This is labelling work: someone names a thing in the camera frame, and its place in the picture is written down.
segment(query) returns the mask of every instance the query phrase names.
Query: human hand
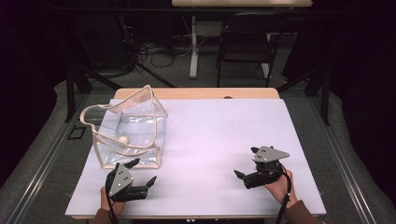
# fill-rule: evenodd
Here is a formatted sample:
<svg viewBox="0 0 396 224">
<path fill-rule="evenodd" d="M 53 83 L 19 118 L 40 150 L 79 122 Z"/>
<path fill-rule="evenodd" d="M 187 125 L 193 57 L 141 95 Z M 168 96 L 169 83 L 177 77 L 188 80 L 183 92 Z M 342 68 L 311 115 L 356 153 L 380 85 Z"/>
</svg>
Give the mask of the human hand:
<svg viewBox="0 0 396 224">
<path fill-rule="evenodd" d="M 297 199 L 297 196 L 296 196 L 296 194 L 294 192 L 294 184 L 293 184 L 292 172 L 290 170 L 287 170 L 286 168 L 285 168 L 285 172 L 290 177 L 290 180 L 291 180 L 291 192 L 290 192 L 289 202 L 286 205 L 287 208 L 290 208 L 295 203 L 298 202 L 298 199 Z M 270 191 L 272 196 L 279 203 L 283 203 L 285 195 L 288 193 L 288 179 L 284 175 L 281 175 L 280 178 L 276 182 L 264 185 L 264 187 L 267 188 Z"/>
<path fill-rule="evenodd" d="M 105 187 L 101 187 L 100 188 L 100 204 L 101 204 L 101 208 L 105 209 L 107 211 L 110 211 L 110 207 L 108 205 L 107 202 L 107 197 L 106 197 L 106 189 Z M 116 217 L 118 217 L 119 215 L 121 215 L 123 209 L 125 207 L 125 203 L 114 203 L 113 204 L 113 210 L 114 210 L 114 214 L 116 215 Z"/>
</svg>

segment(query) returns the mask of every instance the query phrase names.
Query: gray carpet floor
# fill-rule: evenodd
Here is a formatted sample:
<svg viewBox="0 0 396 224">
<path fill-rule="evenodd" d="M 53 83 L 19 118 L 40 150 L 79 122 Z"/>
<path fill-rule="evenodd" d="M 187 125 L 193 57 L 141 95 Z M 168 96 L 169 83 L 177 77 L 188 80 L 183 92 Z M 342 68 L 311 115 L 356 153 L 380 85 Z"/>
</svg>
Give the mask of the gray carpet floor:
<svg viewBox="0 0 396 224">
<path fill-rule="evenodd" d="M 293 40 L 293 36 L 282 39 L 270 82 L 271 87 L 280 86 L 285 81 L 280 74 Z M 189 78 L 189 55 L 172 59 L 168 55 L 155 54 L 148 56 L 144 65 L 178 87 L 215 87 L 217 70 L 214 42 L 215 40 L 209 38 L 200 46 L 196 79 Z M 172 64 L 167 67 L 158 67 L 170 62 Z M 140 88 L 146 84 L 151 87 L 166 87 L 139 69 L 111 80 L 124 87 Z M 114 94 L 113 90 L 94 79 L 91 83 L 91 94 L 80 94 L 76 90 L 79 111 L 88 105 L 107 104 Z M 258 81 L 237 80 L 223 83 L 227 86 L 236 84 L 250 87 L 257 86 Z M 326 127 L 318 117 L 319 96 L 306 98 L 302 93 L 304 85 L 305 83 L 300 83 L 281 93 L 281 98 L 286 102 L 317 185 L 324 192 L 322 200 L 328 214 L 319 219 L 328 224 L 394 223 L 394 206 L 375 185 L 348 141 L 341 101 L 331 94 L 331 126 Z M 88 129 L 80 140 L 67 139 L 73 127 L 83 125 L 77 117 L 69 123 L 64 123 L 67 112 L 65 83 L 60 83 L 55 90 L 58 93 L 58 102 L 51 117 L 7 183 L 0 189 L 0 223 L 85 222 L 67 217 L 64 212 L 70 201 L 69 195 L 82 172 L 92 144 L 92 135 Z M 265 220 L 265 223 L 273 222 L 272 219 Z"/>
</svg>

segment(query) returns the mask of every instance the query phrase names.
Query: white tabletop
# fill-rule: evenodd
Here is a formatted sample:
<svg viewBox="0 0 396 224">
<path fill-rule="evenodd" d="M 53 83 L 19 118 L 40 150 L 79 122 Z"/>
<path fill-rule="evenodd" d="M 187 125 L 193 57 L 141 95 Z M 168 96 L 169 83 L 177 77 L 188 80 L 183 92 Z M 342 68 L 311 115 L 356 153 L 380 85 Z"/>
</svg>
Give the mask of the white tabletop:
<svg viewBox="0 0 396 224">
<path fill-rule="evenodd" d="M 280 204 L 271 194 L 264 187 L 246 189 L 233 172 L 255 172 L 250 148 L 260 146 L 274 146 L 290 154 L 281 162 L 293 171 L 297 196 L 312 214 L 326 214 L 283 100 L 161 103 L 169 114 L 162 166 L 131 170 L 135 186 L 158 177 L 147 199 L 128 202 L 122 217 L 275 217 Z M 99 188 L 109 172 L 100 168 L 92 148 L 65 214 L 93 217 L 100 205 Z"/>
<path fill-rule="evenodd" d="M 311 7 L 311 0 L 172 0 L 174 7 Z"/>
</svg>

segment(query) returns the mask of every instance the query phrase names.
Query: table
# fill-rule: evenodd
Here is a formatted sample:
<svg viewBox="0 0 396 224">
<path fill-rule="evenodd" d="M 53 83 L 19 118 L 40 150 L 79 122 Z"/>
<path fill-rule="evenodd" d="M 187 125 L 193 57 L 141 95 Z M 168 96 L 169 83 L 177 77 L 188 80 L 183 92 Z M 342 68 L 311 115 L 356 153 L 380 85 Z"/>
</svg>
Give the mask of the table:
<svg viewBox="0 0 396 224">
<path fill-rule="evenodd" d="M 311 7 L 311 0 L 172 0 L 174 7 Z M 190 78 L 197 78 L 198 48 L 197 20 L 192 16 L 191 39 L 192 54 Z M 268 65 L 262 64 L 264 74 L 268 74 Z"/>
<path fill-rule="evenodd" d="M 118 90 L 113 103 L 135 91 Z M 297 195 L 314 215 L 326 214 L 289 112 L 275 89 L 153 91 L 169 113 L 162 166 L 131 171 L 136 186 L 158 177 L 147 199 L 128 202 L 121 218 L 276 217 L 280 204 L 270 193 L 263 188 L 246 189 L 233 173 L 234 169 L 253 173 L 249 148 L 264 142 L 290 153 L 282 163 L 293 171 Z M 100 204 L 99 188 L 109 171 L 100 168 L 91 149 L 65 214 L 93 217 Z"/>
</svg>

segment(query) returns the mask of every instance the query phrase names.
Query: person's left hand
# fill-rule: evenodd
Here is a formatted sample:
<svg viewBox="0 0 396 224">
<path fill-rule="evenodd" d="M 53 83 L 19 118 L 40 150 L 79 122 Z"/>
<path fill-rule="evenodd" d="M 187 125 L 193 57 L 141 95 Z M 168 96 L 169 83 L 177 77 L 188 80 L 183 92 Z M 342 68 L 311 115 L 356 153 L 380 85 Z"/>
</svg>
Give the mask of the person's left hand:
<svg viewBox="0 0 396 224">
<path fill-rule="evenodd" d="M 108 206 L 107 197 L 106 197 L 106 189 L 105 187 L 100 188 L 100 207 L 107 211 L 110 211 L 110 207 Z M 121 215 L 123 209 L 125 207 L 125 203 L 114 203 L 113 210 L 116 217 Z"/>
</svg>

